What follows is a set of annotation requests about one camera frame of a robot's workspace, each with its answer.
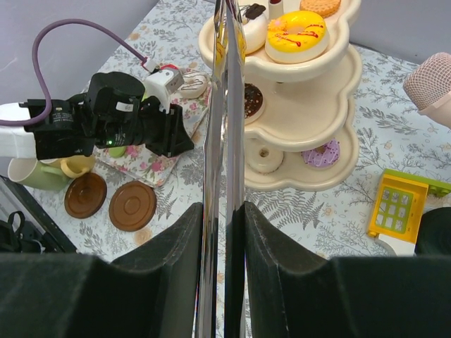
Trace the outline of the yellow glazed donut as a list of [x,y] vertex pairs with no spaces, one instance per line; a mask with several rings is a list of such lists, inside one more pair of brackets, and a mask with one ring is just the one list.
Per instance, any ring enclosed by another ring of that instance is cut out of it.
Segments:
[[326,22],[319,14],[294,11],[268,24],[265,52],[276,63],[303,63],[320,56],[329,40]]

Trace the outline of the orange round biscuit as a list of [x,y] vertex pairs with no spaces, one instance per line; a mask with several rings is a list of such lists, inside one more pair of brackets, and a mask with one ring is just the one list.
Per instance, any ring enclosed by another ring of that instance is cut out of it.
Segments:
[[341,0],[301,0],[299,9],[312,11],[322,18],[328,18],[338,12],[340,5]]

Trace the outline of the chocolate sprinkled donut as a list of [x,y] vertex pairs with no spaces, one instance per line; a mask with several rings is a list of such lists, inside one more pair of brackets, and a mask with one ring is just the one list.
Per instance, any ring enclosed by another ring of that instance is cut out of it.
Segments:
[[255,85],[245,83],[244,103],[245,125],[248,125],[263,114],[265,109],[264,95]]

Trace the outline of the purple sprinkled donut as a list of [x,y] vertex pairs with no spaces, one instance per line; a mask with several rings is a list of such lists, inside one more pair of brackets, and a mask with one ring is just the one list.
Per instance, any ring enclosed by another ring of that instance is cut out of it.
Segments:
[[303,151],[301,157],[306,165],[324,169],[334,165],[340,158],[340,142],[333,138],[315,149]]

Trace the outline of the white donut with chocolate square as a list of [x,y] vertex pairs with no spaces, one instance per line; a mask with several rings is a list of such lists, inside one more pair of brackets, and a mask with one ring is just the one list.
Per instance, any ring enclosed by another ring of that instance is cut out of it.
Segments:
[[248,55],[265,45],[268,25],[266,7],[253,3],[239,5],[239,9],[246,43],[245,54]]

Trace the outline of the metal serving tongs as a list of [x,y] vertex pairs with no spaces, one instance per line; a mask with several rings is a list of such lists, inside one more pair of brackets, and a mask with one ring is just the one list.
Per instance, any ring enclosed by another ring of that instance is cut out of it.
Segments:
[[236,1],[217,1],[212,84],[204,143],[202,258],[196,337],[216,335],[218,219],[226,174],[225,337],[245,337],[245,37]]

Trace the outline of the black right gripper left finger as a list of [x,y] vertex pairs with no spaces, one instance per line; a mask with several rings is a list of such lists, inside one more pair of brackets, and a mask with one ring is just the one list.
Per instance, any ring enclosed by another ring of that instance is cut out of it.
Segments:
[[107,263],[76,253],[1,255],[2,337],[190,337],[203,207]]

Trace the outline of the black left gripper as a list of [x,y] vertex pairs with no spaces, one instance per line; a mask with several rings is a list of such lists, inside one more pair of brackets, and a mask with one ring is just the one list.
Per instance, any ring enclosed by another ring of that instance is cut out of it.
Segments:
[[39,160],[90,156],[94,149],[143,145],[157,156],[173,158],[194,148],[183,125],[183,108],[159,110],[155,96],[144,98],[143,82],[121,73],[96,73],[87,92],[53,100],[51,113],[25,127],[35,140]]

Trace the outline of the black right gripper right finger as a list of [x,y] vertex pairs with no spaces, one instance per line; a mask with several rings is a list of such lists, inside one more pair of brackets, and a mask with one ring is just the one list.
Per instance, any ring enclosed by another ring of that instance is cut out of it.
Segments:
[[449,337],[450,259],[324,259],[245,204],[254,337]]

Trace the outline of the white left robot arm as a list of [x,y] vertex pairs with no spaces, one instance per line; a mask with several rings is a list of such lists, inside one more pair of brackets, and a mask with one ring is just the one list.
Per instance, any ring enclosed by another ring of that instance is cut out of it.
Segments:
[[139,145],[157,156],[179,156],[194,148],[183,108],[171,101],[183,83],[175,68],[159,69],[145,81],[121,72],[96,73],[87,92],[53,100],[42,121],[1,127],[1,156],[47,160]]

